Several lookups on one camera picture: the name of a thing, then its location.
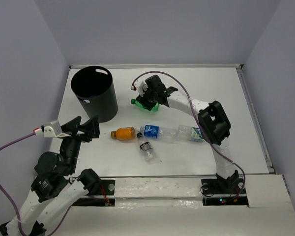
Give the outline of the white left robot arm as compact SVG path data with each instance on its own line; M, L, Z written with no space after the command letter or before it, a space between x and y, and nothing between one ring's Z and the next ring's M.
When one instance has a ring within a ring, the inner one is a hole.
M100 135L97 116L81 120L77 116L64 125L54 120L34 129L34 135L61 139L59 153L41 154L24 204L11 221L0 225L3 236L43 236L48 225L80 197L98 191L101 179L93 169L83 170L73 183L68 180L75 173L81 143Z

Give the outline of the green crushed plastic bottle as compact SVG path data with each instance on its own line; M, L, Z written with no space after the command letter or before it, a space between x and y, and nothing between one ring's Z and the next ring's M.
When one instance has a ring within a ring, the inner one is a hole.
M146 99L138 96L135 99L131 99L130 103L139 107L142 110L146 110L149 112L158 112L159 111L159 104L158 103L151 103L148 102Z

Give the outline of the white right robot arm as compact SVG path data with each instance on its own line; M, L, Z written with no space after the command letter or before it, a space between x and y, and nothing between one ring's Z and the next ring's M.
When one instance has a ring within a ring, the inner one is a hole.
M159 71L149 72L149 78L140 81L134 79L131 89L138 92L135 99L143 109L151 111L156 105L164 105L192 116L203 139L210 145L216 164L216 186L220 192L227 193L237 188L237 181L246 179L245 172L236 162L227 156L226 144L231 123L218 101L203 102L193 99L184 85L174 79L182 88L166 87L161 81Z

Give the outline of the orange juice bottle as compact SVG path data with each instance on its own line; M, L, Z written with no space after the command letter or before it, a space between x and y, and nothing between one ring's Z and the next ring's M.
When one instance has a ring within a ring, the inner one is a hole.
M128 141L133 140L136 136L134 127L119 128L111 132L111 138L114 140Z

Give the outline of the black round plastic bin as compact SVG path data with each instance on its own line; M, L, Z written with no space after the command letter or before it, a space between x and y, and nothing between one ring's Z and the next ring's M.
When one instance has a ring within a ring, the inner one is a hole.
M98 116L98 122L112 120L118 112L118 103L111 72L101 66L80 69L71 80L71 89L89 118Z

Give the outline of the small clear bottle black cap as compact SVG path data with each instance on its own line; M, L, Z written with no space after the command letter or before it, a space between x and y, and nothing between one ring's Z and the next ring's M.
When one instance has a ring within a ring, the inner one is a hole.
M159 158L149 140L141 132L138 132L136 136L140 153L144 161L149 164L158 162Z

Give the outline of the blue label Pocari Sweat bottle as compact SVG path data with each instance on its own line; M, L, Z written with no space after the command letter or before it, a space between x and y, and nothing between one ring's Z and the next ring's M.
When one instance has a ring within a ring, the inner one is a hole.
M176 129L147 124L144 126L137 127L137 131L141 132L147 138L160 140L168 143L174 143L175 141L177 141Z

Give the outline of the clear bottle white green label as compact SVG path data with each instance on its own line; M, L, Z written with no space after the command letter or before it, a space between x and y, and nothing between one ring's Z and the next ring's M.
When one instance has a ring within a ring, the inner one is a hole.
M202 136L201 130L197 127L191 127L186 125L178 126L177 137L179 140L191 141L191 142L203 142L204 137Z

